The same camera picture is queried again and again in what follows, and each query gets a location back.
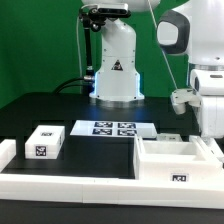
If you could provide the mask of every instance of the white box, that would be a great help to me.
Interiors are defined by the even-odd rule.
[[[56,159],[64,139],[64,126],[39,125],[25,144],[26,159]]]
[[[200,182],[222,173],[222,163],[200,137],[192,142],[146,141],[135,137],[135,178],[154,182]]]
[[[16,155],[16,141],[5,139],[0,144],[0,172],[8,165],[8,163]]]

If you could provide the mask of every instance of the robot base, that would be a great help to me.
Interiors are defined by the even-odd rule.
[[[90,103],[101,106],[101,107],[108,107],[108,108],[133,108],[144,106],[144,99],[132,100],[132,101],[107,101],[101,100],[97,98],[90,97]]]

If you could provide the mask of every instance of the white cube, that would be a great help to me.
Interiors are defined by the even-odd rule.
[[[25,144],[26,159],[57,159],[64,139],[64,126],[39,125]]]

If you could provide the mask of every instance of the warning label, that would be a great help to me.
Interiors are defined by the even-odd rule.
[[[123,68],[121,66],[121,63],[119,60],[116,61],[116,63],[114,64],[112,70],[115,70],[115,71],[123,71]]]

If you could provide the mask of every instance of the black cable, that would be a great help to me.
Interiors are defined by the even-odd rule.
[[[88,85],[83,85],[83,84],[71,84],[71,85],[67,85],[67,86],[62,86],[60,89],[58,89],[57,92],[54,92],[54,94],[60,93],[63,89],[65,88],[69,88],[69,87],[73,87],[73,86],[88,86]]]
[[[60,90],[61,88],[63,88],[64,86],[66,86],[67,84],[71,83],[71,82],[76,82],[76,81],[82,81],[84,80],[84,78],[73,78],[73,79],[69,79],[66,82],[63,82],[62,84],[60,84],[54,91],[53,93],[58,93],[58,90]]]

